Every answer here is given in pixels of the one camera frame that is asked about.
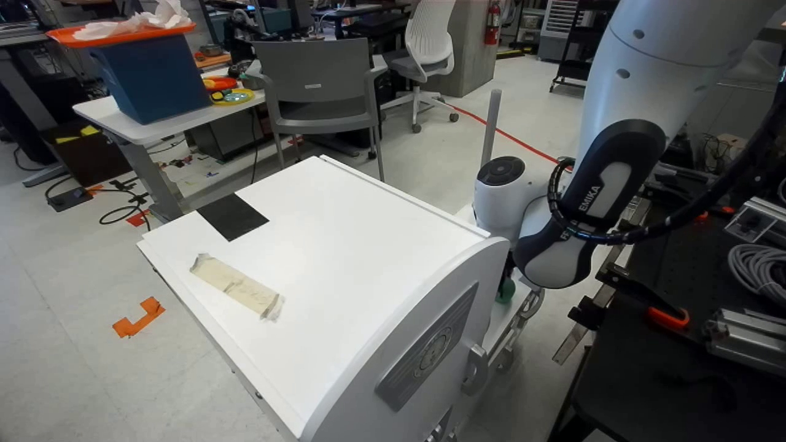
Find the white table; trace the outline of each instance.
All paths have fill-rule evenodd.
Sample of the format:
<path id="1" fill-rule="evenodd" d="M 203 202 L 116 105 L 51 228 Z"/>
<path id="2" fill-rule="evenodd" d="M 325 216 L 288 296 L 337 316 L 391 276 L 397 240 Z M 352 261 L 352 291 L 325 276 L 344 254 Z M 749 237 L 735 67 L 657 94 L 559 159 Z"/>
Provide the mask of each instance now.
<path id="1" fill-rule="evenodd" d="M 140 251 L 263 397 L 282 437 L 401 442 L 446 428 L 445 410 L 468 397 L 461 383 L 472 352 L 492 353 L 492 316 L 515 314 L 492 314 L 506 240 L 327 157 L 237 196 L 268 223 L 226 240 L 193 211 L 144 233 Z M 280 293 L 280 320 L 261 320 L 193 278 L 199 254 Z M 461 331 L 446 335 L 455 330 L 441 320 L 466 300 Z M 393 410 L 381 383 L 401 366 L 423 368 L 440 336 L 452 347 L 440 347 L 441 358 L 417 370 L 423 383 Z M 407 362 L 423 341 L 420 358 Z"/>
<path id="2" fill-rule="evenodd" d="M 258 94 L 255 99 L 236 105 L 205 105 L 197 108 L 173 119 L 154 121 L 154 124 L 138 124 L 130 116 L 124 116 L 116 99 L 95 99 L 85 104 L 75 104 L 75 116 L 91 121 L 94 125 L 102 129 L 119 152 L 124 154 L 128 165 L 138 173 L 138 178 L 144 181 L 154 206 L 151 215 L 162 222 L 171 222 L 189 211 L 182 191 L 176 185 L 162 174 L 162 169 L 150 159 L 148 148 L 170 137 L 186 132 L 191 129 L 227 119 L 232 113 L 242 113 L 250 108 L 258 108 L 264 104 L 264 97 Z"/>

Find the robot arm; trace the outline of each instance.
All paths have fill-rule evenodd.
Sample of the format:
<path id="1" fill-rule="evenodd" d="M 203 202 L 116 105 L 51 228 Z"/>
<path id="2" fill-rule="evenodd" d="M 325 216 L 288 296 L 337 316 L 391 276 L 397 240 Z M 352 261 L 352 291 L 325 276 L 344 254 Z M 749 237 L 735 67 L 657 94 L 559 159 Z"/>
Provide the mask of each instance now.
<path id="1" fill-rule="evenodd" d="M 665 143 L 780 5 L 784 0 L 622 0 L 590 72 L 575 178 L 552 205 L 586 232 L 608 232 L 655 167 Z M 478 180 L 476 196 L 485 202 L 498 194 L 494 185 Z M 525 199 L 508 199 L 514 206 L 525 206 L 517 219 L 501 211 L 504 205 L 494 199 L 495 205 L 476 205 L 476 211 L 484 208 L 478 223 L 508 238 L 508 227 L 521 227 L 510 244 L 515 266 L 530 285 L 579 282 L 590 272 L 593 240 L 566 233 L 565 219 L 552 216 L 555 206 L 543 191 L 523 181 L 523 178 L 506 181 L 506 194 L 517 188 Z"/>

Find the gray floor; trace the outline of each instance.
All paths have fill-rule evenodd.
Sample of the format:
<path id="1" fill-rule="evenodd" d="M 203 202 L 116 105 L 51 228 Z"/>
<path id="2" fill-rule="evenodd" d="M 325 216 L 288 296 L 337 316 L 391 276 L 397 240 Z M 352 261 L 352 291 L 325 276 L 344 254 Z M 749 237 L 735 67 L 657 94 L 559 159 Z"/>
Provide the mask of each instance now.
<path id="1" fill-rule="evenodd" d="M 495 78 L 452 100 L 478 116 L 492 88 L 504 91 L 501 129 L 550 152 L 578 148 L 578 97 L 548 94 L 552 64 L 506 59 Z M 386 121 L 388 181 L 440 208 L 468 205 L 484 129 L 446 124 L 430 111 L 412 135 L 406 113 Z M 525 157 L 533 178 L 550 162 L 495 137 L 498 154 Z M 176 297 L 134 251 L 143 232 L 95 219 L 123 205 L 94 202 L 53 215 L 43 190 L 24 190 L 0 145 L 0 442 L 26 439 L 278 439 L 227 364 L 185 312 Z M 543 312 L 525 326 L 521 358 L 498 377 L 461 439 L 544 439 L 571 382 L 578 357 L 550 362 L 571 326 L 565 320 L 592 282 L 548 293 Z M 119 341 L 110 325 L 154 296 L 164 314 L 134 340 Z"/>

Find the white robot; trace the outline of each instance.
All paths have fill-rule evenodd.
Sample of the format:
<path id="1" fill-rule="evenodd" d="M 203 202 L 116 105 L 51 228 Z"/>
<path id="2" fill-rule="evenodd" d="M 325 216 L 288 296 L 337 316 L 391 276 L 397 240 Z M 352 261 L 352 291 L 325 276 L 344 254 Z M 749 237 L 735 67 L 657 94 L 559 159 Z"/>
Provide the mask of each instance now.
<path id="1" fill-rule="evenodd" d="M 778 7 L 784 0 L 619 3 L 592 61 L 578 162 L 558 165 L 548 194 L 514 157 L 478 173 L 476 223 L 510 240 L 533 287 L 586 278 L 596 244 L 634 244 L 692 219 L 698 206 L 655 228 L 607 233 L 665 143 Z M 558 180 L 571 165 L 571 181 L 558 196 Z"/>

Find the white chair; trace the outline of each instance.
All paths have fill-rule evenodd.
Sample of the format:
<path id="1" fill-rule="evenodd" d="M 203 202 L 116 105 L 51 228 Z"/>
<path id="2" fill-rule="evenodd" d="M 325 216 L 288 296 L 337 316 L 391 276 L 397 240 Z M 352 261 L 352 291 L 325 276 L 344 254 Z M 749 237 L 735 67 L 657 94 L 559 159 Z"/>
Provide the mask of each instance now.
<path id="1" fill-rule="evenodd" d="M 383 104 L 381 108 L 396 108 L 412 104 L 412 132 L 420 132 L 420 105 L 435 105 L 449 111 L 449 124 L 460 121 L 441 94 L 423 91 L 426 78 L 452 75 L 452 37 L 446 32 L 455 0 L 420 0 L 406 28 L 406 51 L 386 54 L 388 67 L 402 78 L 412 81 L 412 91 Z"/>

